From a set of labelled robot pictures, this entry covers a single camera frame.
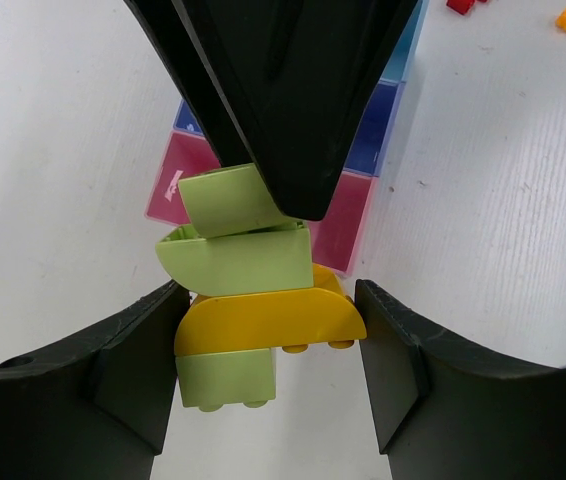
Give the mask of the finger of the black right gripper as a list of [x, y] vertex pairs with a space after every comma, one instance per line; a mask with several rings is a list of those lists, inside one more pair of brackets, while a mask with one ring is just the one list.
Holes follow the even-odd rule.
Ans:
[[412, 1], [162, 1], [129, 9], [224, 166], [318, 221]]

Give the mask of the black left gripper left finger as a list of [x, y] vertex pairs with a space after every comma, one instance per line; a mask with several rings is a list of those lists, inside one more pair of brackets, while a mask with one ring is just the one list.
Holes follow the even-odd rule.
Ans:
[[169, 282], [0, 364], [0, 479], [147, 479], [163, 451], [189, 308]]

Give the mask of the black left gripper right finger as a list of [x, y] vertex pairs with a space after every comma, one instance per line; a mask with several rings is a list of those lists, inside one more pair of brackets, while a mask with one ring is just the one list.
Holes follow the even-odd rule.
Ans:
[[566, 479], [566, 367], [468, 340], [360, 280], [360, 349], [395, 479]]

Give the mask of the light green curved lego top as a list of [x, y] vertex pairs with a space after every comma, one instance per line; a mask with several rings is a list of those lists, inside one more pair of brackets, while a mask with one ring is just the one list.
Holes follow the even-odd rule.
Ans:
[[204, 238], [292, 222], [275, 204], [253, 164], [225, 167], [181, 179], [178, 189], [189, 220]]

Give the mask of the light green curved lego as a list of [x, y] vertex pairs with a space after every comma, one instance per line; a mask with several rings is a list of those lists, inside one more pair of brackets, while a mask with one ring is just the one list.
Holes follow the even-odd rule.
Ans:
[[189, 220], [204, 238], [292, 222], [275, 204], [253, 164], [225, 167], [181, 179], [178, 189]]
[[208, 297], [313, 285], [310, 230], [303, 222], [206, 239], [190, 224], [156, 245], [169, 276]]

